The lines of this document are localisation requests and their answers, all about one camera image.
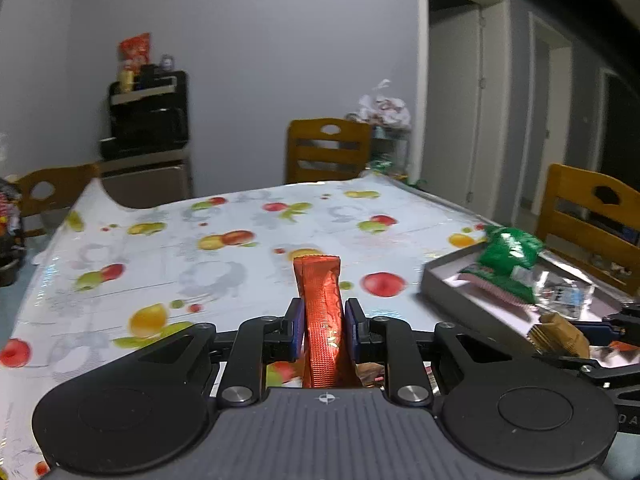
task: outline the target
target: brown wrapper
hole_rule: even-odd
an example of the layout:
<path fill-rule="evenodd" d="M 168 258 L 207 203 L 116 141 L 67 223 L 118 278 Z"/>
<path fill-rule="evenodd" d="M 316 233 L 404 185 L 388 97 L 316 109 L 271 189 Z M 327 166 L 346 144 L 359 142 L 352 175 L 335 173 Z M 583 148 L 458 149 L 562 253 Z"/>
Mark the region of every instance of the brown wrapper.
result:
<path fill-rule="evenodd" d="M 580 330 L 556 313 L 542 314 L 528 334 L 534 346 L 545 353 L 588 359 L 589 341 Z"/>
<path fill-rule="evenodd" d="M 360 385 L 344 345 L 342 299 L 338 288 L 340 258 L 301 256 L 293 260 L 293 269 L 306 313 L 302 387 Z"/>

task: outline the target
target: ribbed gray surface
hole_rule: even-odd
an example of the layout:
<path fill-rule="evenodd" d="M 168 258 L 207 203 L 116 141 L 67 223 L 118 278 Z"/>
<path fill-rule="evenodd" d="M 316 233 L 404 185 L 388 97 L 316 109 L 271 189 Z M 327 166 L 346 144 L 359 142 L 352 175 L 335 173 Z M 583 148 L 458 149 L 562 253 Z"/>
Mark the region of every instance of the ribbed gray surface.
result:
<path fill-rule="evenodd" d="M 335 400 L 321 402 L 322 394 Z M 54 470 L 47 478 L 78 477 Z M 272 388 L 261 404 L 223 412 L 192 452 L 129 478 L 506 480 L 516 476 L 473 462 L 443 436 L 426 410 L 395 406 L 378 389 Z M 557 478 L 605 477 L 591 469 Z"/>

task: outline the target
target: wooden chair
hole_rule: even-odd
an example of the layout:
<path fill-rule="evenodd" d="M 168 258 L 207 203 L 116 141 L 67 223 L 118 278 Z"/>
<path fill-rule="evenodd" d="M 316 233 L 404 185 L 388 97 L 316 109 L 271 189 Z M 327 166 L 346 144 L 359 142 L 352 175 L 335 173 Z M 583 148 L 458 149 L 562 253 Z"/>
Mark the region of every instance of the wooden chair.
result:
<path fill-rule="evenodd" d="M 324 133 L 326 126 L 336 126 L 338 132 Z M 315 140 L 340 144 L 337 148 L 321 148 L 314 145 Z M 287 184 L 356 178 L 369 161 L 370 140 L 368 124 L 331 118 L 291 121 L 287 131 Z M 328 168 L 304 168 L 301 161 L 320 162 Z M 333 169 L 337 165 L 348 166 L 348 170 Z"/>
<path fill-rule="evenodd" d="M 97 164 L 85 164 L 70 168 L 46 168 L 27 174 L 16 182 L 22 193 L 20 212 L 23 218 L 38 215 L 49 209 L 72 206 L 92 178 L 100 176 Z M 53 186 L 53 192 L 44 199 L 32 196 L 33 189 L 41 182 Z M 44 229 L 32 229 L 25 237 L 43 235 Z"/>
<path fill-rule="evenodd" d="M 611 176 L 552 164 L 536 230 L 536 236 L 543 241 L 547 235 L 555 235 L 630 269 L 630 277 L 623 281 L 589 262 L 553 249 L 592 276 L 636 295 L 640 287 L 640 248 L 591 223 L 557 211 L 558 198 L 640 231 L 640 192 Z"/>

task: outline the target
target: silver screw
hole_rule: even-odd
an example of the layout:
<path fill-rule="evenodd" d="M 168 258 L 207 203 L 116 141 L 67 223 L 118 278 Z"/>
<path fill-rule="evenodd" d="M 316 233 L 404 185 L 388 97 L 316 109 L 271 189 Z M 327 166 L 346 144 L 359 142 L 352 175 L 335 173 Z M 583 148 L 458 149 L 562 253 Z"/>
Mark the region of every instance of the silver screw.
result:
<path fill-rule="evenodd" d="M 398 397 L 406 402 L 423 402 L 429 398 L 429 391 L 422 386 L 411 384 L 398 390 Z"/>
<path fill-rule="evenodd" d="M 242 404 L 251 399 L 254 393 L 246 386 L 229 386 L 222 392 L 222 398 L 226 402 L 233 404 Z"/>

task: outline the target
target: tray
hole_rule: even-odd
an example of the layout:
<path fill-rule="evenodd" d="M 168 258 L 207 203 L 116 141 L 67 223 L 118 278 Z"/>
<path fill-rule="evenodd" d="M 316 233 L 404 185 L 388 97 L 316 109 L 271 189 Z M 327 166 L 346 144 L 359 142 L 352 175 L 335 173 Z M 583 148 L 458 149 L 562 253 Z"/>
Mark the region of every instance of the tray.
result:
<path fill-rule="evenodd" d="M 456 251 L 425 264 L 420 283 L 420 292 L 436 303 L 447 317 L 460 324 L 492 337 L 513 351 L 524 354 L 536 352 L 526 335 L 538 322 L 534 308 L 512 306 L 492 296 L 477 285 L 458 280 L 458 272 L 474 263 L 484 251 L 486 243 Z M 583 283 L 593 283 L 578 269 L 559 263 L 555 258 L 540 256 L 538 264 L 555 274 Z M 623 300 L 610 291 L 596 286 L 591 305 L 580 316 L 581 320 L 598 321 L 604 316 L 615 314 L 623 308 Z"/>

